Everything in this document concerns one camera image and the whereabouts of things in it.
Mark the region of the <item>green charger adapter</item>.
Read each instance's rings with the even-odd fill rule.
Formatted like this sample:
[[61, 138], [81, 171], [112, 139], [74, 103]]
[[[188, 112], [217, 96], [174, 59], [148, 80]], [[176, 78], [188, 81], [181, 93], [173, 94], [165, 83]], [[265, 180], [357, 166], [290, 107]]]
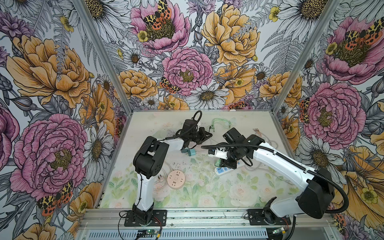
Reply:
[[222, 165], [222, 159], [217, 159], [217, 160], [215, 161], [215, 167], [217, 167], [217, 168], [221, 168], [221, 165]]

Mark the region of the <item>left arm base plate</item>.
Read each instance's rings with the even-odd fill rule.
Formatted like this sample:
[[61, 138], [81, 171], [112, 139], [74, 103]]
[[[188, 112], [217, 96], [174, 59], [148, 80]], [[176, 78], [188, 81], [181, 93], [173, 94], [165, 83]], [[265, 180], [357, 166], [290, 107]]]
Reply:
[[167, 222], [167, 210], [153, 210], [148, 213], [128, 211], [125, 217], [125, 227], [165, 227]]

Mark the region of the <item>white blue power strip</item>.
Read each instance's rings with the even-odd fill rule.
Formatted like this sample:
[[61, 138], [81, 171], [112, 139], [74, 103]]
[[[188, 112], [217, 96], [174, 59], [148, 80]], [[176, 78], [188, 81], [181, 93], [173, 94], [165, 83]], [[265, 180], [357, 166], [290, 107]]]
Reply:
[[235, 169], [231, 169], [231, 168], [228, 168], [228, 167], [221, 167], [221, 168], [216, 167], [215, 168], [215, 174], [217, 176], [222, 176], [222, 175], [225, 175], [227, 173], [231, 173], [233, 171], [239, 170], [243, 166], [244, 166], [243, 163], [238, 163], [238, 165], [237, 165], [237, 167]]

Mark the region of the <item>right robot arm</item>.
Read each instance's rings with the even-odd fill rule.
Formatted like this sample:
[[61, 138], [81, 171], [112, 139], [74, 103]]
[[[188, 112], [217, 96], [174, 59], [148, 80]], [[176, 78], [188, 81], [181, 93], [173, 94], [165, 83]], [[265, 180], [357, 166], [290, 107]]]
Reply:
[[339, 214], [346, 211], [350, 201], [344, 189], [335, 183], [331, 173], [299, 163], [284, 155], [257, 135], [245, 137], [236, 128], [223, 135], [225, 142], [204, 145], [210, 156], [220, 159], [220, 167], [235, 170], [237, 162], [248, 159], [247, 165], [258, 161], [280, 174], [298, 188], [289, 198], [271, 198], [261, 211], [267, 225], [275, 225], [279, 219], [305, 214], [321, 219], [324, 214]]

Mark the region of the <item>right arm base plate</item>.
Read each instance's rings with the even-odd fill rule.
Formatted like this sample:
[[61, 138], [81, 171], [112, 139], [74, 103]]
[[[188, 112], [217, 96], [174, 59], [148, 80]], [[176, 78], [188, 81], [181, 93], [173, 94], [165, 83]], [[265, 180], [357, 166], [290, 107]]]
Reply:
[[248, 220], [251, 226], [291, 225], [288, 216], [278, 218], [273, 212], [263, 209], [248, 209], [243, 218]]

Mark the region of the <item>round pink socket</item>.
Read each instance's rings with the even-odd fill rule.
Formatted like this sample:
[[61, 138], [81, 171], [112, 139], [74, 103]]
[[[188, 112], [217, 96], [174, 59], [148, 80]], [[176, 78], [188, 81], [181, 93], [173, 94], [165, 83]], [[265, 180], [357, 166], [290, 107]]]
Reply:
[[171, 189], [178, 190], [182, 188], [186, 183], [186, 177], [184, 172], [180, 170], [174, 170], [170, 172], [167, 177], [167, 184]]

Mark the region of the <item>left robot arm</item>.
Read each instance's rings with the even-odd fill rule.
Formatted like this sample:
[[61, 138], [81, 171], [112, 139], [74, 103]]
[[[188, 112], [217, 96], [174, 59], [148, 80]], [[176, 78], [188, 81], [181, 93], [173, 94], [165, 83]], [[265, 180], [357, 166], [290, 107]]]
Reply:
[[155, 219], [153, 188], [167, 153], [191, 151], [213, 136], [204, 127], [199, 127], [202, 116], [202, 111], [195, 112], [191, 119], [185, 120], [183, 127], [174, 136], [162, 140], [147, 137], [135, 154], [133, 165], [138, 177], [138, 192], [131, 210], [134, 222], [148, 225]]

